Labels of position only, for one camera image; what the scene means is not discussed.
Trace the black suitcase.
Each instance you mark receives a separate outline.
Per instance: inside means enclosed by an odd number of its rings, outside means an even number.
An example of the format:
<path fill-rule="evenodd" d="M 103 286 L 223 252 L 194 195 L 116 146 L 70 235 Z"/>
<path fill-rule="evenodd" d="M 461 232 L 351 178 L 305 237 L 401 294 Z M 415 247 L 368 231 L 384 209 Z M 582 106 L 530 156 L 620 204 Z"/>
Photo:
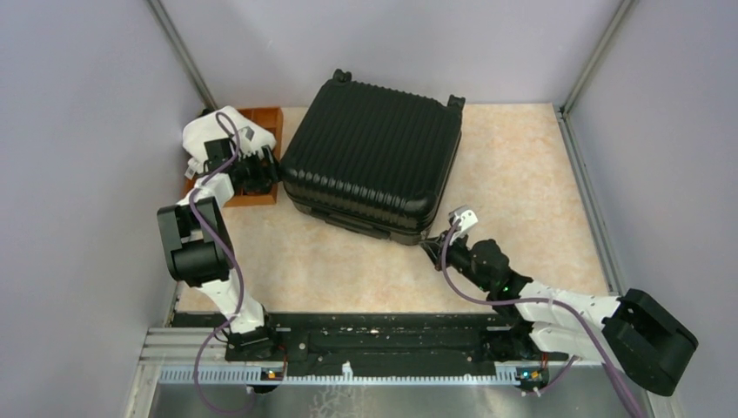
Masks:
<path fill-rule="evenodd" d="M 453 169 L 465 103 L 356 81 L 337 69 L 280 159 L 287 196 L 327 224 L 419 244 Z"/>

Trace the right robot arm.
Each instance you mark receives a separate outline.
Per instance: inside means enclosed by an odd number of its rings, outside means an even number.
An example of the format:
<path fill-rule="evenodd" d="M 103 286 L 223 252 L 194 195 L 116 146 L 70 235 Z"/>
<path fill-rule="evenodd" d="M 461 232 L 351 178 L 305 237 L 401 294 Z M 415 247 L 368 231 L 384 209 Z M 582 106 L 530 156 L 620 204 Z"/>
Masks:
<path fill-rule="evenodd" d="M 526 323 L 510 335 L 513 352 L 532 359 L 539 352 L 598 361 L 626 375 L 648 392 L 674 394 L 699 342 L 649 293 L 631 288 L 621 296 L 561 290 L 517 273 L 497 242 L 467 246 L 445 234 L 420 241 L 444 276 L 451 269 L 485 293 L 471 303 Z"/>

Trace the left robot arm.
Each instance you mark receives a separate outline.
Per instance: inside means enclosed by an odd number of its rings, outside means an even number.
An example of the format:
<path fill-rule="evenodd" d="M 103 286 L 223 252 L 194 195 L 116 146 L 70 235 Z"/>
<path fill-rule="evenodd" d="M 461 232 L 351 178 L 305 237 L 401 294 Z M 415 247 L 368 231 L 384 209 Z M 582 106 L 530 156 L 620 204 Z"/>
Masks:
<path fill-rule="evenodd" d="M 243 156 L 233 138 L 205 142 L 206 172 L 176 204 L 157 211 L 165 264 L 176 281 L 206 296 L 223 315 L 216 330 L 259 360 L 278 352 L 264 306 L 246 290 L 222 209 L 235 197 L 232 170 Z"/>

